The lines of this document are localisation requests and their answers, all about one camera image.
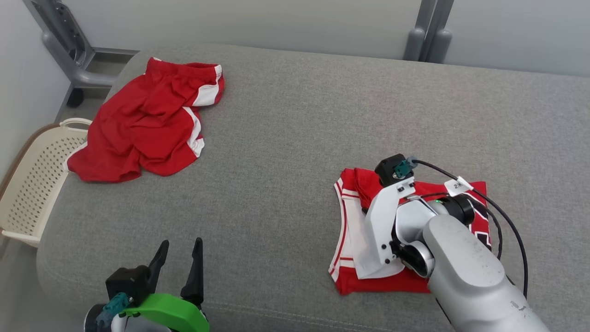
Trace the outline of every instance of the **basket handle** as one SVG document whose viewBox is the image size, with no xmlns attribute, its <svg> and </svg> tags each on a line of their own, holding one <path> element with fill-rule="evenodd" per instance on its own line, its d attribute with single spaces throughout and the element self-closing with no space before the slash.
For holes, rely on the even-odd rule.
<svg viewBox="0 0 590 332">
<path fill-rule="evenodd" d="M 81 123 L 83 125 L 90 126 L 92 121 L 88 120 L 88 119 L 84 119 L 84 118 L 70 118 L 70 119 L 66 119 L 66 120 L 63 120 L 62 122 L 60 122 L 60 126 L 68 128 L 68 129 L 75 129 L 75 128 L 70 128 L 68 126 L 68 125 L 71 125 L 72 123 Z"/>
<path fill-rule="evenodd" d="M 80 131 L 80 132 L 87 132 L 87 129 L 78 129 L 78 128 L 72 128 L 69 125 L 71 125 L 72 123 L 81 123 L 83 125 L 88 125 L 90 126 L 90 124 L 92 123 L 91 120 L 88 119 L 84 119 L 84 118 L 70 118 L 70 119 L 66 119 L 63 120 L 62 122 L 60 122 L 60 126 L 62 128 L 71 130 L 71 131 Z"/>
</svg>

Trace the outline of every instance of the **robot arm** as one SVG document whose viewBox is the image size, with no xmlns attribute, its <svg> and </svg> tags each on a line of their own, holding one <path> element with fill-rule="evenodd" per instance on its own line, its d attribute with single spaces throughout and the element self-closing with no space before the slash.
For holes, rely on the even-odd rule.
<svg viewBox="0 0 590 332">
<path fill-rule="evenodd" d="M 422 236 L 434 260 L 428 289 L 457 331 L 549 331 L 502 263 L 455 217 L 434 216 Z"/>
<path fill-rule="evenodd" d="M 373 254 L 389 263 L 383 260 L 387 250 L 382 246 L 388 242 L 389 255 L 429 278 L 428 289 L 459 332 L 548 331 L 508 280 L 502 263 L 466 227 L 474 216 L 468 199 L 426 202 L 410 196 L 399 204 L 405 193 L 414 192 L 405 191 L 414 182 L 414 173 L 404 171 L 403 162 L 404 156 L 396 155 L 375 170 L 384 188 L 365 219 L 375 239 Z"/>
</svg>

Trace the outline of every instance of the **white stripe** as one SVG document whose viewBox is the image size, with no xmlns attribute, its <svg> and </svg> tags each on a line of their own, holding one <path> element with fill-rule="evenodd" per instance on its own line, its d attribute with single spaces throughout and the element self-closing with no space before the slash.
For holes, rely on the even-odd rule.
<svg viewBox="0 0 590 332">
<path fill-rule="evenodd" d="M 86 146 L 88 146 L 88 141 L 82 143 L 82 145 L 75 148 L 74 151 L 72 151 L 72 153 L 70 153 L 70 155 L 65 158 L 64 162 L 61 163 L 61 166 L 63 167 L 64 171 L 66 171 L 66 172 L 70 171 L 70 169 L 68 168 L 68 160 L 70 160 L 71 156 L 74 155 L 76 152 L 82 150 Z"/>
<path fill-rule="evenodd" d="M 201 155 L 201 150 L 205 146 L 205 142 L 202 138 L 197 139 L 199 133 L 201 132 L 201 121 L 199 121 L 199 118 L 196 117 L 190 107 L 185 106 L 183 108 L 188 113 L 188 115 L 191 116 L 193 123 L 191 137 L 186 140 L 186 144 L 188 144 L 188 147 L 191 148 L 195 156 L 199 158 Z"/>
<path fill-rule="evenodd" d="M 475 235 L 477 237 L 478 234 L 485 235 L 486 236 L 486 239 L 487 239 L 486 240 L 487 245 L 489 245 L 491 247 L 491 239 L 490 239 L 491 236 L 488 233 L 486 233 L 486 232 L 475 232 L 473 235 Z"/>
<path fill-rule="evenodd" d="M 336 189 L 336 195 L 338 196 L 338 204 L 340 204 L 340 235 L 338 236 L 338 243 L 336 244 L 336 252 L 334 252 L 334 257 L 332 258 L 332 261 L 330 263 L 330 269 L 328 270 L 328 272 L 330 272 L 332 270 L 332 268 L 335 268 L 335 270 L 338 270 L 338 267 L 340 267 L 340 262 L 336 261 L 336 257 L 338 256 L 338 250 L 340 250 L 340 245 L 342 244 L 342 241 L 344 240 L 343 239 L 343 235 L 344 235 L 344 208 L 342 207 L 342 197 L 340 196 L 340 190 L 338 189 L 337 184 L 334 185 L 334 189 Z M 334 279 L 334 281 L 336 281 L 336 279 L 338 279 L 337 271 L 334 271 L 332 278 Z"/>
<path fill-rule="evenodd" d="M 215 66 L 215 85 L 206 84 L 199 88 L 193 106 L 208 106 L 215 103 L 215 98 L 219 93 L 219 78 L 221 77 L 221 65 Z"/>
<path fill-rule="evenodd" d="M 342 193 L 347 194 L 347 195 L 354 195 L 354 196 L 359 195 L 359 193 L 357 193 L 356 191 L 352 191 L 352 190 L 348 190 L 348 189 L 344 189 L 344 188 L 342 188 Z"/>
<path fill-rule="evenodd" d="M 480 203 L 481 203 L 483 206 L 486 206 L 485 204 L 483 204 L 483 203 L 482 203 L 480 200 L 478 200 L 477 198 L 475 198 L 475 197 L 474 197 L 473 195 L 471 195 L 470 193 L 467 193 L 467 192 L 465 192 L 465 193 L 463 193 L 463 194 L 465 194 L 465 195 L 468 195 L 469 197 L 471 197 L 471 198 L 475 199 L 476 201 L 480 202 Z M 480 217 L 482 217 L 482 218 L 483 218 L 483 219 L 485 219 L 487 222 L 489 222 L 489 221 L 487 220 L 487 218 L 486 218 L 486 217 L 484 217 L 484 216 L 483 216 L 483 215 L 482 215 L 482 214 L 481 214 L 481 213 L 480 213 L 480 212 L 479 212 L 479 211 L 478 211 L 478 210 L 477 210 L 475 207 L 473 207 L 473 210 L 475 210 L 475 211 L 476 211 L 476 213 L 477 213 L 477 214 L 479 214 L 479 216 L 480 216 Z"/>
<path fill-rule="evenodd" d="M 352 197 L 352 196 L 342 196 L 343 200 L 353 200 L 356 201 L 360 205 L 360 197 Z"/>
</svg>

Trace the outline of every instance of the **gray couch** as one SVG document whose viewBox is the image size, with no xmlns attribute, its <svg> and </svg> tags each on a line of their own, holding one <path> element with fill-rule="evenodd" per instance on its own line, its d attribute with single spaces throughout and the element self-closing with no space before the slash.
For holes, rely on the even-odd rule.
<svg viewBox="0 0 590 332">
<path fill-rule="evenodd" d="M 587 331 L 589 79 L 185 45 L 134 56 L 109 96 L 151 56 L 223 65 L 224 97 L 201 110 L 202 157 L 173 176 L 121 184 L 68 176 L 37 259 L 57 304 L 83 314 L 105 302 L 104 280 L 149 263 L 164 239 L 158 291 L 178 295 L 200 236 L 212 331 L 451 331 L 432 295 L 343 297 L 327 273 L 340 229 L 333 183 L 345 167 L 401 152 L 487 181 L 522 234 L 529 303 L 553 331 Z M 516 240 L 501 225 L 502 262 L 522 287 Z"/>
</svg>

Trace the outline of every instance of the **plastic laundry basket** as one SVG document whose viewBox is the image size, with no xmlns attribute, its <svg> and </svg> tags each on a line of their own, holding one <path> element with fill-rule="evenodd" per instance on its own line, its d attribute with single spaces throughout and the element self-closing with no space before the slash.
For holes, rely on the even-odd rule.
<svg viewBox="0 0 590 332">
<path fill-rule="evenodd" d="M 0 186 L 0 227 L 4 236 L 37 247 L 64 184 L 65 158 L 86 140 L 92 121 L 71 118 L 39 129 L 21 149 Z"/>
</svg>

